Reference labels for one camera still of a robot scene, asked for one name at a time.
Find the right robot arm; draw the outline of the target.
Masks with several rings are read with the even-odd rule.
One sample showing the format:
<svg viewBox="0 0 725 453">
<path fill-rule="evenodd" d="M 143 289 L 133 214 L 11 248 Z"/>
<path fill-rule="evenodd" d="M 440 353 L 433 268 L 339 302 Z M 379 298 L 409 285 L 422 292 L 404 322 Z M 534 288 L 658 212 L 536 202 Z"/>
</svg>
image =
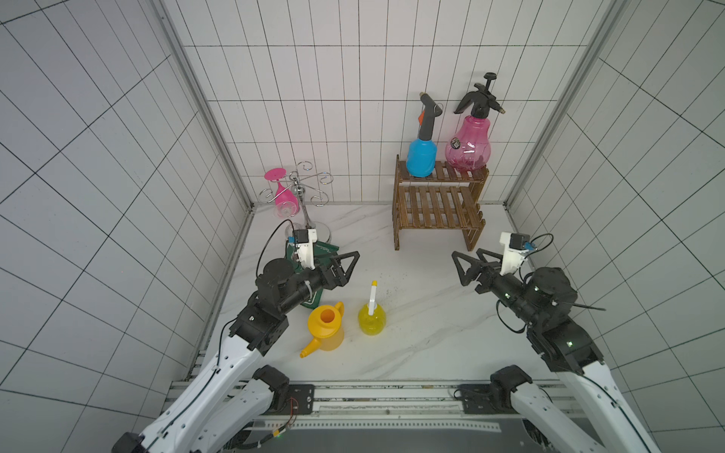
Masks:
<svg viewBox="0 0 725 453">
<path fill-rule="evenodd" d="M 524 324 L 534 352 L 580 404 L 595 437 L 587 434 L 516 365 L 498 370 L 485 392 L 461 389 L 464 399 L 485 400 L 498 413 L 517 413 L 532 423 L 559 452 L 656 452 L 620 392 L 589 333 L 569 315 L 578 294 L 560 268 L 538 268 L 528 279 L 504 270 L 504 256 L 480 249 L 475 257 L 451 255 L 460 283 L 475 283 L 478 294 L 493 294 Z"/>
</svg>

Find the pink pressure sprayer bottle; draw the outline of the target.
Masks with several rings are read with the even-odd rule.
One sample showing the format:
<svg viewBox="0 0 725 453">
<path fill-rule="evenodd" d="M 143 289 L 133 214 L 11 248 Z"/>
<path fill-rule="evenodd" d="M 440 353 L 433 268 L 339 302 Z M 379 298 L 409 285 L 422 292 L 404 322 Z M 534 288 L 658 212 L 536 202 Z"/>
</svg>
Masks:
<svg viewBox="0 0 725 453">
<path fill-rule="evenodd" d="M 491 92 L 491 85 L 498 75 L 487 72 L 485 84 L 475 83 L 475 90 L 467 92 L 454 113 L 463 114 L 470 109 L 460 129 L 454 134 L 446 148 L 447 162 L 456 170 L 473 172 L 483 169 L 491 156 L 489 129 L 491 111 L 504 114 L 505 109 Z"/>
</svg>

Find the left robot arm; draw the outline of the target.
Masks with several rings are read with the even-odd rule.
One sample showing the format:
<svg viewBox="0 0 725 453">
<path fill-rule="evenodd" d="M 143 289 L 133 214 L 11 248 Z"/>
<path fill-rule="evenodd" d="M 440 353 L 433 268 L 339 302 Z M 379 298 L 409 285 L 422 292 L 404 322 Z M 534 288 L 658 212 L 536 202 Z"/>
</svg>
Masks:
<svg viewBox="0 0 725 453">
<path fill-rule="evenodd" d="M 268 262 L 256 291 L 211 361 L 177 400 L 141 433 L 127 432 L 115 452 L 219 452 L 247 424 L 288 401 L 289 379 L 260 361 L 289 326 L 288 313 L 319 290 L 349 283 L 357 251 L 300 272 L 285 258 Z"/>
</svg>

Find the blue spray bottle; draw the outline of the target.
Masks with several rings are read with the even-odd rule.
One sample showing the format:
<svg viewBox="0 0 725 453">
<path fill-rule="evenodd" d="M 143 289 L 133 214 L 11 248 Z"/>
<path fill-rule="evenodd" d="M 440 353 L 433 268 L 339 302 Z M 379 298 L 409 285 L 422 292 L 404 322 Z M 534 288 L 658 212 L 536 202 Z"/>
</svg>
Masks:
<svg viewBox="0 0 725 453">
<path fill-rule="evenodd" d="M 443 113 L 443 110 L 426 92 L 422 92 L 419 97 L 423 104 L 423 111 L 418 118 L 417 138 L 409 147 L 406 168 L 410 176 L 424 179 L 424 177 L 429 177 L 434 170 L 437 146 L 432 141 L 432 134 L 435 120 Z"/>
</svg>

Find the yellow spray bottle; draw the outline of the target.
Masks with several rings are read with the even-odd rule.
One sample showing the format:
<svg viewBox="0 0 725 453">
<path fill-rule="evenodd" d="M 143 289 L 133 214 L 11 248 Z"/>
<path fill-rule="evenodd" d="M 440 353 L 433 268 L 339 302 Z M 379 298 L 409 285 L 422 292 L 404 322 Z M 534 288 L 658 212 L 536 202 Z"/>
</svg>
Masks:
<svg viewBox="0 0 725 453">
<path fill-rule="evenodd" d="M 359 327 L 368 336 L 375 336 L 383 332 L 386 326 L 386 314 L 383 307 L 377 302 L 378 282 L 374 280 L 368 303 L 358 313 Z"/>
</svg>

